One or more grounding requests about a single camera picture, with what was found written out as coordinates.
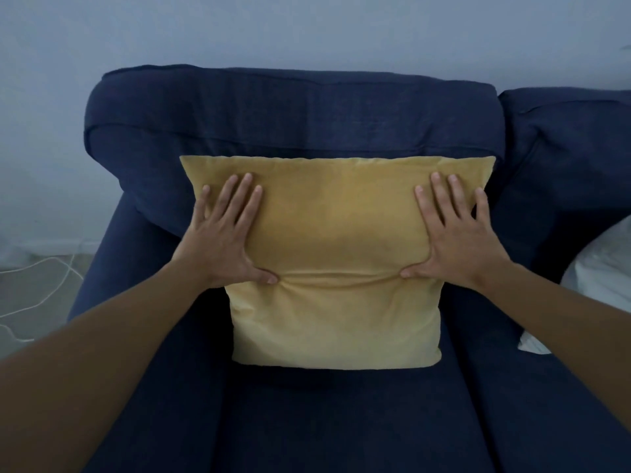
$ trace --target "couch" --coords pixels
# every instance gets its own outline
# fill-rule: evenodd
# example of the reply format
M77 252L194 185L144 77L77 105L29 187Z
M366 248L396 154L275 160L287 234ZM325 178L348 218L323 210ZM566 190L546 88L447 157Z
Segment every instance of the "couch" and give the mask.
M524 88L365 72L140 66L106 74L87 153L123 195L69 318L162 267L193 190L182 154L497 158L486 190L511 258L559 281L631 214L631 91ZM631 435L522 329L446 285L442 360L408 370L231 361L223 289L158 350L87 472L627 472Z

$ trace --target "wall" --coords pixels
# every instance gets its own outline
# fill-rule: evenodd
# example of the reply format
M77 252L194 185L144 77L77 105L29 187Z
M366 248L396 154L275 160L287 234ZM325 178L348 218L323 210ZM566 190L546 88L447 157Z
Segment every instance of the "wall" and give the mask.
M0 233L98 241L120 190L82 144L102 73L144 63L631 87L631 0L0 0Z

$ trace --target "left hand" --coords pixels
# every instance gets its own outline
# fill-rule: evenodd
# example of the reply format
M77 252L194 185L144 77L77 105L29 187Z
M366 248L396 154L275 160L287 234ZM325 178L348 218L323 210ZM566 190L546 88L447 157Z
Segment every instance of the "left hand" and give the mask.
M245 253L245 239L258 212L263 188L256 186L243 207L252 175L248 173L243 177L232 196L238 181L236 174L226 181L208 217L206 206L210 188L208 185L203 187L193 209L191 225L170 262L192 270L193 276L202 281L205 289L247 281L278 282L271 272L257 269Z

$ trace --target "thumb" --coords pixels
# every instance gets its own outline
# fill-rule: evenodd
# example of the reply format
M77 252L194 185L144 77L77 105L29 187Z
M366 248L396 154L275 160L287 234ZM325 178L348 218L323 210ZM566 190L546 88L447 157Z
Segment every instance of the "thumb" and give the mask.
M255 267L251 269L249 277L259 284L276 284L278 282L278 277L268 270L257 269Z
M402 269L399 275L404 279L412 277L434 277L434 275L432 275L432 260L429 259L425 262L409 265Z

